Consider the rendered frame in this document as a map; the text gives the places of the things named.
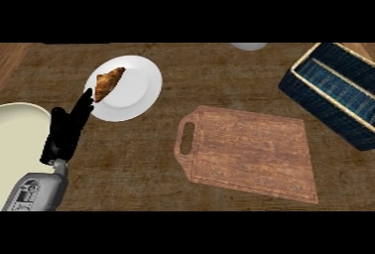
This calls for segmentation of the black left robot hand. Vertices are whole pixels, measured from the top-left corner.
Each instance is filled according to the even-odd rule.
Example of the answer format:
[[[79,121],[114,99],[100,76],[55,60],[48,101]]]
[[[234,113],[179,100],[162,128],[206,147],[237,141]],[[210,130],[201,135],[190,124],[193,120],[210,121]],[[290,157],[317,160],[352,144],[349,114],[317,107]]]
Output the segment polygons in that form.
[[[72,112],[63,107],[54,108],[51,133],[41,158],[43,164],[52,165],[58,159],[69,161],[73,158],[82,131],[95,110],[94,102],[94,90],[89,88]]]

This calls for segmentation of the brown wooden cutting board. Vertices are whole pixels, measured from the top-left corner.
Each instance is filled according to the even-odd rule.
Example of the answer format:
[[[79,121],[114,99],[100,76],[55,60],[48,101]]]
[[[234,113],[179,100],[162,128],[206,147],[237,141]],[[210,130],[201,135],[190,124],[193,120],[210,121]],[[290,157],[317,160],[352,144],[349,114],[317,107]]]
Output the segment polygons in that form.
[[[300,119],[201,105],[193,149],[175,150],[191,182],[318,203],[305,123]]]

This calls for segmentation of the dark blue wicker basket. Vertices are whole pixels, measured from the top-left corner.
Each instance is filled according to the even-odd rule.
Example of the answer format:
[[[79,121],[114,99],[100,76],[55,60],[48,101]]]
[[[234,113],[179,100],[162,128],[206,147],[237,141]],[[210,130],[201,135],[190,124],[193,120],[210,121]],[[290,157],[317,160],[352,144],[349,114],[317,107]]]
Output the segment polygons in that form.
[[[340,43],[317,43],[280,89],[359,150],[375,149],[375,63]]]

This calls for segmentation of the cream rounded container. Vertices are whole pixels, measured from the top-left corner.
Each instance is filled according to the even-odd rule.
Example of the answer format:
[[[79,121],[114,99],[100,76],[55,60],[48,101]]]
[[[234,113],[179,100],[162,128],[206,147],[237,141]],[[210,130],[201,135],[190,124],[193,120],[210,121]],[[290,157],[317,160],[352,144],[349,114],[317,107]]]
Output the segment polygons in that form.
[[[33,103],[0,105],[0,209],[11,191],[29,173],[51,173],[41,163],[51,133],[51,113]]]

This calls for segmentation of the brown croissant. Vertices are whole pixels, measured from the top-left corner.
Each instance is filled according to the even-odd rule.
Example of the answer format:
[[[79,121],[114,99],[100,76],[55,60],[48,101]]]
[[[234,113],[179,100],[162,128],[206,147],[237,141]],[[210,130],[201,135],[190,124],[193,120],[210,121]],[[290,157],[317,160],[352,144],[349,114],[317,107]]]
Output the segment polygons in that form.
[[[113,92],[117,83],[122,79],[125,74],[126,68],[117,67],[108,73],[100,74],[97,76],[97,87],[95,87],[95,94],[94,94],[94,101],[101,102],[108,94]]]

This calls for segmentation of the white round plate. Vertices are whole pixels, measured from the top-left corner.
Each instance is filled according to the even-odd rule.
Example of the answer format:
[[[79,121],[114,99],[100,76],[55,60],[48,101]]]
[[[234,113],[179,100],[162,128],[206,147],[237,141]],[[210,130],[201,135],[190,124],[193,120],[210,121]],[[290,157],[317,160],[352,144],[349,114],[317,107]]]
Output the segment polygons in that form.
[[[157,64],[142,56],[122,56],[107,61],[94,71],[86,89],[95,89],[97,76],[125,67],[122,79],[104,100],[94,105],[94,116],[110,122],[139,116],[157,101],[163,75]]]

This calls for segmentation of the white round object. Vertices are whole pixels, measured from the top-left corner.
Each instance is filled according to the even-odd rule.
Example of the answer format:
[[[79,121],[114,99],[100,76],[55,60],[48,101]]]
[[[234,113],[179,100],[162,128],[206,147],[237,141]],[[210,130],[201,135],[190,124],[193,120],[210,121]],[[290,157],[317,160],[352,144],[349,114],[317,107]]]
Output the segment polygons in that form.
[[[265,48],[268,43],[232,43],[232,46],[244,51],[258,51]]]

